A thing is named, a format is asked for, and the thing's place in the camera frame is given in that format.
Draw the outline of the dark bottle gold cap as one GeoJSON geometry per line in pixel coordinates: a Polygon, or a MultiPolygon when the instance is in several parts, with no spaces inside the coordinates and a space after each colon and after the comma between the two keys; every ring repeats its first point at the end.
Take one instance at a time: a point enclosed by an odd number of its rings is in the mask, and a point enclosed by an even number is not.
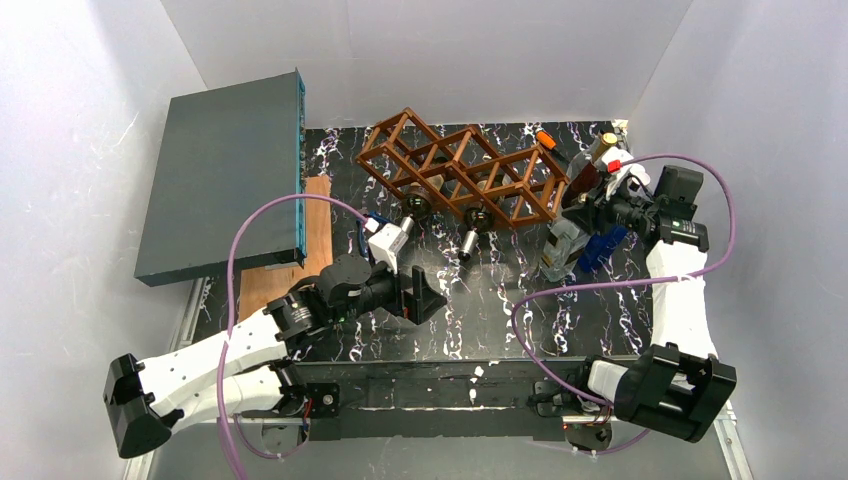
{"type": "Polygon", "coordinates": [[[594,188],[600,181],[600,173],[598,168],[602,164],[600,158],[610,148],[615,147],[618,143],[618,137],[613,132],[602,132],[597,135],[593,143],[586,149],[592,153],[591,163],[583,170],[581,176],[584,181],[580,189],[571,189],[567,186],[563,196],[563,202],[569,205],[580,194],[586,193],[594,188]]]}

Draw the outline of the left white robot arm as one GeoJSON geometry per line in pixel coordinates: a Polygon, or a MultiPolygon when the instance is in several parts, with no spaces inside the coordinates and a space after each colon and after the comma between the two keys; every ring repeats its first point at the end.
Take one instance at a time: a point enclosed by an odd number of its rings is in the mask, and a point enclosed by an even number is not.
{"type": "Polygon", "coordinates": [[[293,353],[375,310],[420,325],[446,303],[418,266],[395,273],[384,261],[345,254],[231,331],[156,357],[119,356],[108,366],[102,395],[117,453],[130,459],[151,452],[222,410],[316,406],[318,394],[295,376],[293,353]]]}

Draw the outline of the blue square glass bottle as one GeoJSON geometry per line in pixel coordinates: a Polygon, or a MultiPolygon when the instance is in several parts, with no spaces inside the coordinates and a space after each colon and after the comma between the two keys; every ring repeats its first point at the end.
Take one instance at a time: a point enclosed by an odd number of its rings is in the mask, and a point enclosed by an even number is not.
{"type": "Polygon", "coordinates": [[[594,272],[604,265],[629,233],[623,226],[614,226],[607,233],[594,234],[578,258],[577,266],[583,272],[594,272]]]}

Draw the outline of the dark bottle silver cap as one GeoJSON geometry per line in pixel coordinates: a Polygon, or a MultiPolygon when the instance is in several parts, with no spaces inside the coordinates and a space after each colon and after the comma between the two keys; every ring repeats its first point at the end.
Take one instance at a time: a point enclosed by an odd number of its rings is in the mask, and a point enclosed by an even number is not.
{"type": "Polygon", "coordinates": [[[428,218],[438,205],[438,198],[419,182],[411,183],[405,190],[402,201],[400,229],[411,236],[415,225],[428,218]]]}

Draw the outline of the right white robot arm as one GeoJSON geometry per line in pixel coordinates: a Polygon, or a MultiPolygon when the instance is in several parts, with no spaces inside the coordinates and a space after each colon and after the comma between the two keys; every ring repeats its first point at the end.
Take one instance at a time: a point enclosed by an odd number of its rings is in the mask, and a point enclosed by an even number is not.
{"type": "Polygon", "coordinates": [[[640,166],[615,161],[565,212],[591,233],[636,233],[653,282],[650,346],[629,366],[594,360],[586,386],[611,402],[618,419],[696,443],[737,384],[735,368],[719,360],[710,337],[698,273],[709,250],[707,228],[694,220],[703,175],[666,166],[655,190],[640,197],[646,177],[640,166]]]}

